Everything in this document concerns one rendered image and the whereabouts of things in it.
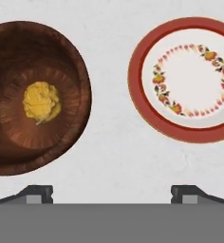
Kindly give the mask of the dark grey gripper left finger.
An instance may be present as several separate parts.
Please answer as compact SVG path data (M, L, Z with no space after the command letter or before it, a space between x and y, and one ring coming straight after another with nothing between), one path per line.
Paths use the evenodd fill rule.
M52 185L29 185L16 195L0 199L0 204L52 204Z

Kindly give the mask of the red-rimmed floral white plate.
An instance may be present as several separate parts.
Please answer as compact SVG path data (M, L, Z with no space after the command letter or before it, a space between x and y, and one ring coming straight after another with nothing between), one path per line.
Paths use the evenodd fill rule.
M224 23L179 18L151 30L128 68L134 106L175 140L224 140Z

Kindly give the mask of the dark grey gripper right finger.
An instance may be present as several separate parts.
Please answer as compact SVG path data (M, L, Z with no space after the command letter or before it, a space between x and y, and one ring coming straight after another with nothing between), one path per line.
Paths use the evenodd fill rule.
M173 185L171 187L172 204L224 204L224 199L211 196L195 185Z

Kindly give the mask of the yellow squash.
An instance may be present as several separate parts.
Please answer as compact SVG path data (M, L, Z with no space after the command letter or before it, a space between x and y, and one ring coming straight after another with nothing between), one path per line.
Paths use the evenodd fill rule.
M24 93L23 106L26 116L37 124L50 122L62 109L58 90L47 82L30 84Z

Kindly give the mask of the brown wooden plate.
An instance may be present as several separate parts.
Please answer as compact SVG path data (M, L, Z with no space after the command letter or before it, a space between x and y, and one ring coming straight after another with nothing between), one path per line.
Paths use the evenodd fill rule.
M27 87L47 82L61 112L38 123L27 117ZM54 28L29 21L0 24L0 176L20 175L52 162L83 133L92 92L82 56Z

